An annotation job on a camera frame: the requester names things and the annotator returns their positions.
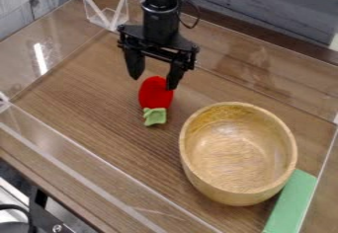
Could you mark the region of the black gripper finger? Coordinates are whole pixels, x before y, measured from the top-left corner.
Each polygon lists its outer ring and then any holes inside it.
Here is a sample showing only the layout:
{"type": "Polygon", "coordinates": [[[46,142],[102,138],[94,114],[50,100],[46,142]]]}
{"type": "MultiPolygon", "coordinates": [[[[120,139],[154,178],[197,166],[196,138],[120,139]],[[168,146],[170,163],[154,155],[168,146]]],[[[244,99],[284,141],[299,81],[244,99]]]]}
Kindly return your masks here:
{"type": "Polygon", "coordinates": [[[146,69],[146,57],[145,54],[130,47],[125,48],[125,58],[128,63],[128,69],[130,76],[138,80],[146,69]]]}
{"type": "Polygon", "coordinates": [[[177,88],[185,72],[189,70],[188,63],[184,60],[177,59],[170,64],[170,70],[168,75],[168,89],[172,91],[177,88]]]}

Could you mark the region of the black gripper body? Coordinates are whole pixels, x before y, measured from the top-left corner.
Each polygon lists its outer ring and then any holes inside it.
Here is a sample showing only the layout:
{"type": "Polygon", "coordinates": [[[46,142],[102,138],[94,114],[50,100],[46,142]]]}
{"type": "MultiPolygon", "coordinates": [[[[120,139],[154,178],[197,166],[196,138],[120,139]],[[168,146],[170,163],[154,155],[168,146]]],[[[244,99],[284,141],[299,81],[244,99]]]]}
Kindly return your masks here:
{"type": "Polygon", "coordinates": [[[118,45],[124,52],[125,48],[130,47],[140,50],[145,57],[152,57],[169,64],[177,59],[184,60],[189,70],[194,69],[200,48],[180,34],[180,5],[156,9],[144,4],[142,8],[144,24],[124,24],[118,27],[121,34],[118,45]]]}

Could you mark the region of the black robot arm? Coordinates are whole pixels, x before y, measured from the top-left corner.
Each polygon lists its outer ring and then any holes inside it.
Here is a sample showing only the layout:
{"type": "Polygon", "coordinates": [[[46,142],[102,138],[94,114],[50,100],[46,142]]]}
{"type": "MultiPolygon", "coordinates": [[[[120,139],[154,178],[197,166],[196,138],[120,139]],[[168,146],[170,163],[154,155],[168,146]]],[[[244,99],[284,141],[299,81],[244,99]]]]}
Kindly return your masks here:
{"type": "Polygon", "coordinates": [[[184,0],[144,0],[144,24],[121,25],[118,46],[125,52],[130,76],[138,80],[146,57],[170,64],[168,89],[174,90],[188,70],[194,69],[198,45],[180,33],[184,0]]]}

